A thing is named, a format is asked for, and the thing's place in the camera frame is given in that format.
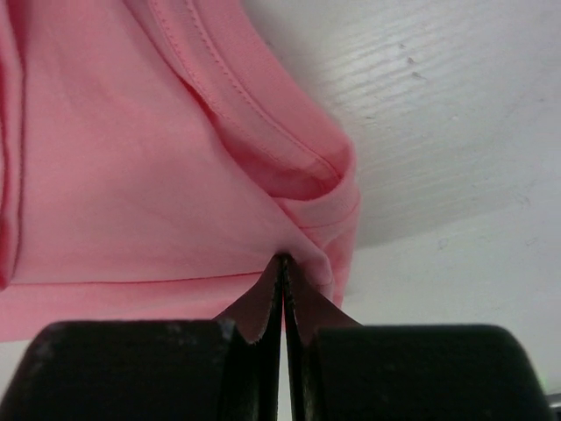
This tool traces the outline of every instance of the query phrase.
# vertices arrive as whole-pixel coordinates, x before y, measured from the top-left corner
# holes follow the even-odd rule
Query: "pink t-shirt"
[[[355,153],[234,0],[0,0],[0,340],[211,318],[273,254],[341,303]]]

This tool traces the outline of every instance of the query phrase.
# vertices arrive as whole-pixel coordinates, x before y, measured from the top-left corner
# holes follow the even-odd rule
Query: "white wooden surface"
[[[372,324],[505,326],[561,390],[561,3],[244,4],[357,145],[344,308]],[[22,349],[0,347],[0,388]]]

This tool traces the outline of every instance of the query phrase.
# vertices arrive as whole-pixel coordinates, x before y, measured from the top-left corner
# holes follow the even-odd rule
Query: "seam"
[[[241,95],[244,98],[245,103],[247,103],[247,105],[249,105],[251,107],[251,109],[265,123],[267,123],[271,128],[273,128],[277,133],[279,133],[281,136],[283,136],[284,138],[289,140],[296,147],[300,148],[300,150],[302,150],[304,153],[311,154],[318,162],[320,162],[322,165],[324,165],[334,176],[336,176],[337,178],[341,178],[341,175],[330,164],[330,162],[325,160],[325,158],[323,156],[319,155],[313,149],[303,145],[300,141],[298,141],[297,138],[295,138],[293,135],[288,133],[288,131],[286,129],[283,130],[283,128],[279,127],[278,124],[274,121],[274,119],[267,112],[265,112],[262,107],[258,106],[254,102],[253,98],[249,95],[247,90],[243,89],[242,84],[232,76],[233,72],[226,66],[226,64],[224,62],[224,59],[222,59],[222,57],[220,56],[220,54],[218,53],[216,48],[212,45],[212,42],[209,40],[209,35],[208,35],[207,31],[204,31],[203,28],[202,28],[203,23],[202,23],[202,20],[200,18],[200,15],[197,13],[197,10],[196,10],[196,7],[195,7],[193,1],[192,0],[183,0],[183,2],[185,3],[187,9],[189,10],[191,20],[193,20],[193,24],[194,24],[196,30],[199,32],[199,36],[201,37],[202,41],[204,42],[204,45],[206,46],[210,55],[214,59],[215,63],[221,68],[223,75],[226,76],[226,79],[228,80],[228,82],[230,83],[232,88],[234,88],[236,90],[236,92],[238,92],[239,95]]]
[[[229,115],[223,113],[220,106],[218,105],[218,103],[216,101],[214,101],[213,99],[211,99],[208,91],[202,86],[198,76],[195,73],[193,73],[192,70],[190,70],[187,63],[183,60],[183,56],[181,55],[181,50],[179,48],[179,44],[175,40],[175,37],[171,34],[171,28],[167,23],[167,19],[164,18],[164,16],[161,13],[161,9],[158,5],[158,1],[157,0],[152,0],[150,2],[150,4],[152,6],[152,9],[154,10],[155,16],[158,18],[157,19],[158,20],[158,26],[160,27],[164,36],[166,37],[167,43],[171,47],[172,52],[174,53],[177,60],[180,62],[181,67],[188,74],[188,76],[193,80],[193,83],[195,85],[195,90],[198,90],[202,93],[205,101],[210,105],[211,109],[218,116],[224,118],[226,121],[228,121],[230,124],[232,124],[237,130],[239,130],[248,139],[254,139],[254,137],[251,134],[249,134],[244,128],[242,128],[233,118],[231,118]],[[262,153],[264,153],[267,157],[269,157],[271,160],[273,160],[275,162],[278,162],[282,165],[286,165],[289,169],[299,169],[299,168],[296,168],[296,167],[290,165],[290,163],[281,162],[281,160],[279,158],[272,155],[267,150],[265,150],[265,149],[263,149],[259,146],[257,146],[257,148]]]
[[[253,275],[260,275],[263,271],[256,271],[256,272],[245,272],[243,274],[232,274],[232,275],[217,275],[217,276],[199,276],[196,278],[181,278],[181,279],[162,279],[160,281],[85,281],[85,282],[34,282],[34,283],[17,283],[13,284],[14,287],[18,288],[25,288],[25,287],[35,287],[38,285],[41,286],[81,286],[81,285],[116,285],[116,286],[124,286],[124,285],[159,285],[162,283],[179,283],[179,282],[197,282],[197,281],[206,281],[206,280],[214,280],[214,281],[222,281],[226,278],[238,278],[241,276],[253,276]]]
[[[294,136],[290,135],[289,133],[286,132],[286,130],[282,130],[277,124],[275,124],[275,122],[273,121],[273,119],[268,116],[258,105],[256,105],[254,103],[254,101],[252,100],[252,98],[249,96],[249,94],[242,89],[239,85],[239,81],[236,81],[235,78],[232,77],[231,71],[226,67],[224,61],[221,60],[221,57],[219,54],[217,54],[216,49],[214,48],[214,46],[212,46],[211,42],[209,41],[209,37],[208,34],[202,29],[202,25],[200,24],[201,19],[199,18],[199,15],[197,13],[197,11],[195,10],[195,6],[192,4],[192,2],[189,2],[188,0],[183,0],[183,3],[185,4],[185,7],[188,11],[189,17],[191,18],[193,25],[195,27],[195,29],[197,30],[197,32],[199,33],[199,37],[201,38],[205,48],[207,49],[207,51],[209,52],[210,56],[212,57],[212,59],[214,60],[214,62],[219,66],[223,76],[225,76],[226,80],[228,81],[228,83],[230,84],[230,86],[232,88],[234,88],[234,90],[241,95],[242,99],[244,100],[244,102],[253,110],[253,112],[258,115],[262,121],[264,121],[269,127],[271,127],[272,129],[274,129],[277,133],[279,133],[283,138],[287,139],[288,141],[290,141],[294,146],[298,147],[301,151],[303,151],[306,154],[311,155],[317,162],[319,162],[324,168],[328,169],[334,176],[336,176],[337,179],[341,178],[341,175],[337,172],[337,170],[327,161],[324,159],[324,157],[318,155],[317,153],[315,153],[315,151],[305,147],[301,142],[299,142],[297,139],[294,138]],[[240,130],[245,136],[247,136],[248,138],[252,138],[251,135],[249,135],[249,133],[247,133],[247,131],[245,131],[244,129],[242,129],[230,116],[226,115],[222,110],[220,110],[220,106],[217,104],[216,101],[213,101],[210,96],[208,91],[202,87],[202,84],[200,82],[200,80],[198,79],[198,77],[194,74],[194,72],[189,69],[189,66],[187,64],[187,62],[184,60],[183,55],[181,53],[181,49],[179,47],[179,44],[177,43],[177,41],[174,38],[174,35],[171,33],[172,29],[170,27],[170,25],[168,24],[167,20],[164,18],[162,12],[161,12],[161,8],[159,6],[159,2],[158,0],[152,0],[151,4],[153,6],[153,9],[156,13],[156,16],[158,17],[158,20],[160,21],[161,25],[160,28],[163,30],[163,32],[165,33],[168,42],[170,43],[172,50],[174,51],[175,56],[177,57],[177,59],[180,61],[183,69],[188,73],[188,75],[193,79],[193,81],[196,84],[196,87],[206,96],[205,99],[213,106],[215,112],[217,112],[221,117],[225,118],[227,121],[229,121],[231,124],[233,124],[238,130]],[[289,162],[285,162],[285,161],[281,161],[278,157],[272,155],[271,153],[269,153],[266,149],[264,149],[263,147],[259,146],[259,143],[256,143],[255,145],[262,153],[264,153],[266,156],[268,156],[269,158],[271,158],[272,160],[279,162],[291,169],[299,169],[296,168],[294,166],[291,166]]]

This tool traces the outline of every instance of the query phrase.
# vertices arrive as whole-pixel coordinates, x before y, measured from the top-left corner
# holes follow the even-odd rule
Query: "pink fabric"
[[[210,318],[290,252],[341,303],[350,141],[231,0],[0,0],[0,340]]]

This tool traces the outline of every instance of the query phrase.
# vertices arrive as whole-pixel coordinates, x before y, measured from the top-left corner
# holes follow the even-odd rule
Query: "stitching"
[[[304,153],[308,153],[311,154],[314,159],[316,161],[318,161],[320,164],[322,164],[325,168],[327,168],[334,176],[336,176],[337,179],[341,178],[341,175],[337,172],[337,170],[327,161],[324,159],[324,157],[318,155],[317,153],[315,153],[313,150],[305,147],[302,143],[300,143],[297,139],[295,139],[292,135],[290,135],[289,133],[287,133],[286,131],[282,130],[277,124],[275,124],[275,122],[273,121],[273,119],[268,116],[262,109],[260,109],[260,107],[258,107],[254,101],[252,100],[252,98],[247,94],[247,92],[244,89],[241,89],[239,87],[239,82],[236,81],[232,75],[231,75],[231,71],[226,67],[226,65],[224,64],[223,61],[220,60],[220,56],[217,54],[216,49],[211,45],[210,41],[209,41],[209,37],[208,35],[203,31],[202,26],[199,24],[200,22],[200,18],[196,12],[195,6],[193,5],[193,2],[188,1],[188,0],[183,0],[183,3],[185,4],[186,9],[189,12],[189,16],[193,22],[193,25],[195,27],[195,29],[197,30],[197,32],[199,33],[199,37],[201,38],[201,40],[203,41],[203,44],[205,45],[207,51],[209,52],[210,56],[212,57],[212,59],[214,60],[214,62],[219,66],[219,68],[222,71],[222,74],[225,76],[226,80],[229,82],[229,84],[231,85],[232,88],[234,88],[234,90],[241,95],[242,99],[244,100],[244,102],[271,128],[273,128],[277,133],[279,133],[283,138],[287,139],[288,141],[290,141],[294,146],[298,147],[301,151],[303,151]],[[197,88],[203,92],[205,94],[205,96],[207,97],[206,99],[209,101],[209,103],[211,103],[215,109],[215,111],[218,111],[219,115],[225,119],[227,119],[230,123],[232,123],[238,130],[240,130],[245,136],[251,138],[252,136],[250,136],[245,130],[243,130],[235,121],[233,121],[232,118],[230,118],[227,115],[224,115],[223,112],[220,111],[220,107],[217,105],[216,102],[212,101],[211,99],[209,99],[209,94],[206,91],[206,89],[204,89],[201,86],[201,83],[199,81],[199,79],[193,74],[193,72],[191,70],[188,69],[188,65],[185,62],[182,54],[181,54],[181,49],[179,48],[179,44],[175,41],[174,36],[171,33],[171,28],[169,26],[169,24],[167,23],[167,20],[162,16],[161,13],[161,9],[158,6],[158,0],[152,0],[152,4],[153,4],[153,8],[156,11],[156,14],[158,15],[158,18],[160,19],[160,22],[162,23],[162,26],[164,29],[164,33],[167,35],[168,40],[170,41],[170,43],[172,44],[173,50],[175,52],[175,55],[177,56],[177,58],[179,59],[180,63],[182,64],[184,70],[189,74],[189,76],[194,80],[194,82],[197,85]],[[271,155],[271,153],[269,153],[266,149],[259,147],[258,148],[261,152],[265,153],[269,158],[271,158],[272,160],[282,163],[283,165],[287,165],[291,168],[291,169],[299,169],[296,168],[294,166],[290,166],[290,164],[288,162],[281,162],[281,160],[279,158],[277,158],[276,156]]]
[[[224,63],[224,60],[220,60],[221,57],[219,56],[219,54],[217,53],[217,50],[214,48],[214,46],[212,46],[211,42],[209,41],[208,34],[203,31],[202,25],[199,24],[201,22],[201,19],[200,19],[198,13],[196,12],[195,5],[194,5],[193,1],[192,0],[183,0],[183,2],[185,3],[187,9],[189,10],[191,20],[193,20],[193,24],[194,24],[196,30],[199,32],[199,36],[201,37],[202,41],[204,42],[204,45],[206,46],[206,48],[209,51],[212,58],[214,59],[214,62],[221,68],[223,75],[226,76],[226,78],[227,78],[228,82],[230,83],[230,85],[232,86],[232,88],[234,88],[236,90],[236,92],[238,92],[239,95],[241,95],[244,98],[245,103],[247,103],[247,105],[249,105],[250,108],[258,116],[260,116],[261,119],[265,123],[267,123],[269,126],[271,126],[277,133],[279,133],[281,136],[283,136],[284,138],[289,140],[293,145],[298,147],[304,153],[310,153],[312,156],[314,156],[314,158],[316,160],[318,160],[322,165],[324,165],[332,174],[334,174],[337,178],[340,178],[340,174],[337,172],[337,170],[327,160],[325,160],[324,157],[322,157],[321,155],[318,155],[315,151],[313,151],[309,147],[306,147],[305,145],[303,145],[296,138],[294,138],[294,136],[287,133],[286,130],[282,130],[274,122],[274,120],[273,120],[273,118],[271,118],[271,116],[269,116],[266,112],[263,111],[263,109],[261,107],[257,106],[257,104],[254,103],[254,101],[252,100],[251,96],[247,93],[247,91],[245,89],[240,88],[241,84],[239,83],[239,81],[236,81],[234,79],[234,77],[232,77],[232,72],[231,72],[231,70],[228,69],[228,67]]]
[[[238,129],[248,139],[252,139],[253,136],[251,136],[246,130],[244,130],[242,127],[240,127],[238,125],[238,123],[236,123],[236,121],[233,118],[224,114],[220,110],[220,107],[218,106],[218,104],[209,97],[208,91],[205,88],[202,87],[201,82],[199,81],[199,78],[188,68],[186,62],[183,60],[183,57],[182,57],[181,52],[180,52],[179,44],[175,41],[174,36],[171,34],[171,28],[167,24],[167,19],[165,19],[163,17],[163,15],[161,14],[161,9],[158,6],[158,1],[157,0],[152,0],[150,3],[152,5],[153,10],[155,11],[156,15],[158,16],[158,21],[159,21],[159,24],[160,24],[160,28],[164,32],[164,34],[166,36],[166,39],[167,39],[167,42],[169,43],[169,46],[171,46],[173,52],[175,53],[176,58],[179,60],[181,66],[183,67],[183,70],[185,70],[185,72],[193,80],[196,88],[204,94],[205,100],[208,102],[209,105],[211,105],[214,112],[217,115],[219,115],[220,117],[222,117],[222,118],[226,119],[228,122],[230,122],[234,127],[236,127],[236,129]],[[270,154],[267,150],[264,150],[264,149],[261,149],[261,148],[259,150],[261,150],[261,152],[263,152],[267,157],[271,158],[273,161],[279,162],[280,164],[285,165],[284,162],[281,162],[281,160],[279,160],[279,158]],[[296,167],[290,166],[290,164],[288,164],[288,167],[290,169],[298,169]]]

